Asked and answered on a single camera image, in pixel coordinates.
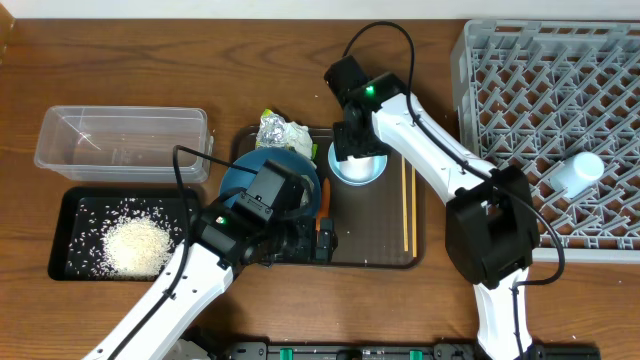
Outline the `dark blue bowl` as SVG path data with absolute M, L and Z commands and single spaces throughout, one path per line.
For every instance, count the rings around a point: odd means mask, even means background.
M 316 174 L 311 161 L 302 155 L 283 148 L 258 148 L 242 155 L 234 162 L 234 164 L 258 171 L 266 160 L 275 161 L 293 172 L 307 177 L 311 181 L 311 208 L 306 212 L 306 214 L 315 216 L 321 206 L 322 190 L 319 177 Z M 248 189 L 254 178 L 255 175 L 252 173 L 229 168 L 223 176 L 219 193 L 222 194 L 234 187 L 243 187 Z

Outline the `white rice pile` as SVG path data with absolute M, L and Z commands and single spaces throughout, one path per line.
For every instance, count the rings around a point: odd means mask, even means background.
M 85 197 L 76 211 L 64 274 L 74 280 L 150 280 L 183 239 L 169 198 Z

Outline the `light blue plastic cup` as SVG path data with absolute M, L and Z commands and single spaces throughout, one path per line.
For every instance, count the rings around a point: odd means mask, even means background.
M 550 178 L 551 188 L 565 190 L 567 198 L 574 198 L 596 183 L 604 174 L 604 161 L 591 152 L 581 152 L 562 163 Z

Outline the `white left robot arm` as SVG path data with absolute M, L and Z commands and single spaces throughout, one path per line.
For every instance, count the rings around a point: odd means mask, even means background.
M 277 207 L 243 188 L 222 193 L 191 220 L 163 272 L 90 359 L 161 359 L 193 320 L 252 264 L 327 264 L 337 247 L 331 218 Z

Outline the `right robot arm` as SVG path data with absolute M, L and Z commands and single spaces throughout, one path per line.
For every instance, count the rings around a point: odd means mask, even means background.
M 409 161 L 445 206 L 445 247 L 473 286 L 479 347 L 490 359 L 525 358 L 533 340 L 521 289 L 540 242 L 526 176 L 464 148 L 393 73 L 329 70 L 324 80 L 344 115 L 334 125 L 337 159 L 394 150 Z

